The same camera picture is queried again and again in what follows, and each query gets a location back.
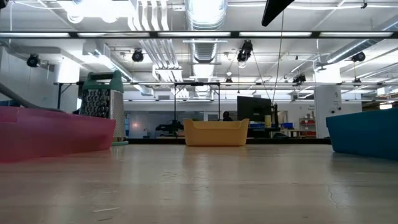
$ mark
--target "blue box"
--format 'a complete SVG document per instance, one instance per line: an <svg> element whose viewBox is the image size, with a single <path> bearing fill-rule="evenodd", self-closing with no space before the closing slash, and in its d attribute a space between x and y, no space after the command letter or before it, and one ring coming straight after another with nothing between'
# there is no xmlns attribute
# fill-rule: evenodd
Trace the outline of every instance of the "blue box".
<svg viewBox="0 0 398 224"><path fill-rule="evenodd" d="M398 108L326 119L335 152L398 160Z"/></svg>
<svg viewBox="0 0 398 224"><path fill-rule="evenodd" d="M293 123L282 123L281 126L285 129L293 129Z"/></svg>

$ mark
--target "yellow plastic basket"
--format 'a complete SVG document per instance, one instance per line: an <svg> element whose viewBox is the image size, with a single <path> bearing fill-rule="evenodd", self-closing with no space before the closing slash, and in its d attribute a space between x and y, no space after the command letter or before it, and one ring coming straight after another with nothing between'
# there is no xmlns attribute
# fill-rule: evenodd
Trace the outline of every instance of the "yellow plastic basket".
<svg viewBox="0 0 398 224"><path fill-rule="evenodd" d="M184 120L185 143L188 146L244 146L249 120L192 121Z"/></svg>

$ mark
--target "floor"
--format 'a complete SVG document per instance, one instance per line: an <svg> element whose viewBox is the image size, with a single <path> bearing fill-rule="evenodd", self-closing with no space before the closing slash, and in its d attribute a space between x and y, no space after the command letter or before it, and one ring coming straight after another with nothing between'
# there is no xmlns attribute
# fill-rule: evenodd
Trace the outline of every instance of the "floor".
<svg viewBox="0 0 398 224"><path fill-rule="evenodd" d="M398 162L326 145L140 146L0 166L0 223L397 223Z"/></svg>

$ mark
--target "monitor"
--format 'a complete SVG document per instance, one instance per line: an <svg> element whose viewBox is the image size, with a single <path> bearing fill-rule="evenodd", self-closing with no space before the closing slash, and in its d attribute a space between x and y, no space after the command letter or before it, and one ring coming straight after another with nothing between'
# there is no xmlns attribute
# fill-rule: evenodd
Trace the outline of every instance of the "monitor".
<svg viewBox="0 0 398 224"><path fill-rule="evenodd" d="M294 0L267 0L266 10L262 16L262 25L268 26Z"/></svg>
<svg viewBox="0 0 398 224"><path fill-rule="evenodd" d="M270 99L238 96L238 120L250 119L251 121L264 122L266 115L272 115L272 102Z"/></svg>

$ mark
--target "red plastic bin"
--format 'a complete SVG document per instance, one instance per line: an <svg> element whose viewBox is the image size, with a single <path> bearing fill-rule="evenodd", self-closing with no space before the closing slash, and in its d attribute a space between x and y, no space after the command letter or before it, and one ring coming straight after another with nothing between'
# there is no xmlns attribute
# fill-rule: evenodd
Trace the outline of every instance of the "red plastic bin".
<svg viewBox="0 0 398 224"><path fill-rule="evenodd" d="M112 119L0 106L0 162L107 150L115 125Z"/></svg>

